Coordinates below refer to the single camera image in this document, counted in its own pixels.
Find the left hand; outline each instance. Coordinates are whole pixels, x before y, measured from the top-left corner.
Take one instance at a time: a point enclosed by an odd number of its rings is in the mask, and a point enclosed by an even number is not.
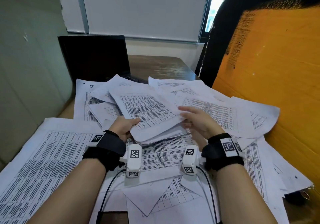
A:
[[[109,130],[116,133],[120,139],[126,142],[127,139],[131,137],[129,130],[139,122],[139,118],[127,120],[124,116],[119,116],[110,126]]]

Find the right hand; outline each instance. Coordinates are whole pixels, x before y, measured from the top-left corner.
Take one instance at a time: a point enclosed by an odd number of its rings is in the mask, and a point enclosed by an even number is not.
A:
[[[207,140],[212,136],[225,133],[218,123],[201,109],[179,106],[179,110],[187,111],[180,115],[186,119],[182,123],[185,129],[195,129]]]

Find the black cable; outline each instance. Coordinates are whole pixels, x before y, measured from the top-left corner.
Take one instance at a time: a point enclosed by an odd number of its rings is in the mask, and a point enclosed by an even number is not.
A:
[[[212,189],[211,189],[211,185],[210,185],[209,179],[208,179],[206,173],[202,170],[201,167],[196,166],[196,168],[198,168],[198,169],[200,169],[200,170],[202,171],[202,173],[204,174],[205,178],[206,178],[207,181],[208,181],[208,185],[209,185],[209,189],[210,189],[210,193],[211,193],[211,198],[212,198],[213,210],[214,210],[214,218],[215,218],[215,221],[216,221],[216,224],[217,224],[217,223],[218,223],[218,220],[217,220],[216,207],[215,207],[215,205],[214,205],[214,195],[212,194]]]
[[[106,193],[104,194],[104,198],[103,198],[103,201],[102,201],[102,204],[101,204],[101,207],[100,207],[100,211],[98,212],[98,216],[97,216],[97,220],[96,220],[96,224],[100,223],[101,221],[101,217],[102,217],[102,209],[103,209],[103,205],[104,205],[104,201],[106,200],[106,197],[107,197],[107,194],[108,194],[108,191],[111,187],[111,184],[112,182],[115,180],[115,178],[122,172],[126,171],[127,169],[122,169],[120,172],[118,172],[114,177],[113,179],[111,180],[110,184],[109,184],[109,187],[108,189],[106,190]]]

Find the laptop screen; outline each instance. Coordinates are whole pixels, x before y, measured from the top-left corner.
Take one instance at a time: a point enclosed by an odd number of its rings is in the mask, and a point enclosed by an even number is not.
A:
[[[77,78],[106,81],[115,74],[130,74],[124,36],[60,36],[58,39],[74,84]]]

